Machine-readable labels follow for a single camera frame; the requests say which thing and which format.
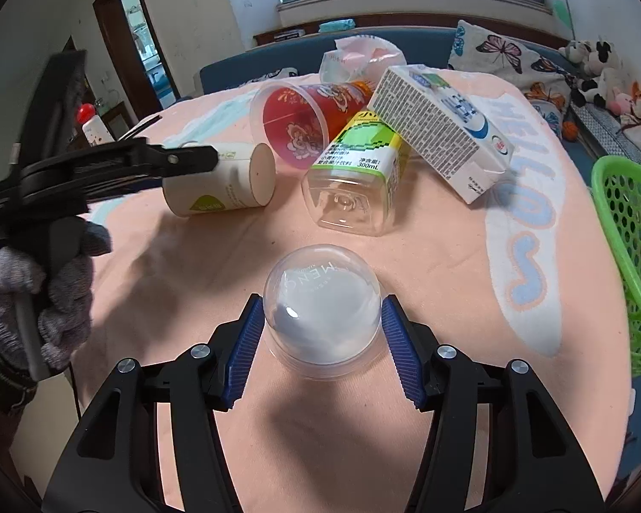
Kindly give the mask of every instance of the hand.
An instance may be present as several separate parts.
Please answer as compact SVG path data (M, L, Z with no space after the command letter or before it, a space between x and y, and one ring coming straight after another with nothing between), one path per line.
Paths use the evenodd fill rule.
M55 370L69 363L71 354L90 335L93 261L111 251L109 232L87 223L81 240L81 254L66 264L48 283L52 306L38 318L38 331L44 341L41 353ZM9 247L0 249L0 355L19 370L28 370L24 346L19 338L14 295L40 292L46 274L30 256Z

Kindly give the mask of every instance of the black cable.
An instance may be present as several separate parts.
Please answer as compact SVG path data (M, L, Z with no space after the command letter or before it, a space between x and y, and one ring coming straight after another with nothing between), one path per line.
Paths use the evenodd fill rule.
M71 388L74 390L74 401L76 402L76 414L80 421L79 390L76 387L76 378L74 376L74 366L69 363L69 373L71 374Z

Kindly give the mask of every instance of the pink plush toy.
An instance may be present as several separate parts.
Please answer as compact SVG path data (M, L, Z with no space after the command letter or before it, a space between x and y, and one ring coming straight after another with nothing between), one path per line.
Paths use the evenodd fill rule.
M615 93L615 99L611 100L606 105L610 112L618 117L623 113L631 113L634 99L617 87L613 88L612 91Z

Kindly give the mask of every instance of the milk carton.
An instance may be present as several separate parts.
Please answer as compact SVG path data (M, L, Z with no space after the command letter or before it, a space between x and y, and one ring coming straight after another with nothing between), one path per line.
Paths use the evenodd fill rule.
M390 67L368 109L470 204L509 168L513 145L438 71L424 65Z

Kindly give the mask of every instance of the green plastic basket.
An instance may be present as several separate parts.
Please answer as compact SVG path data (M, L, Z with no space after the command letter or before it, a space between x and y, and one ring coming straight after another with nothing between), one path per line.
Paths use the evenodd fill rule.
M641 375L641 166L618 156L596 162L591 173L596 212L624 282L632 375Z

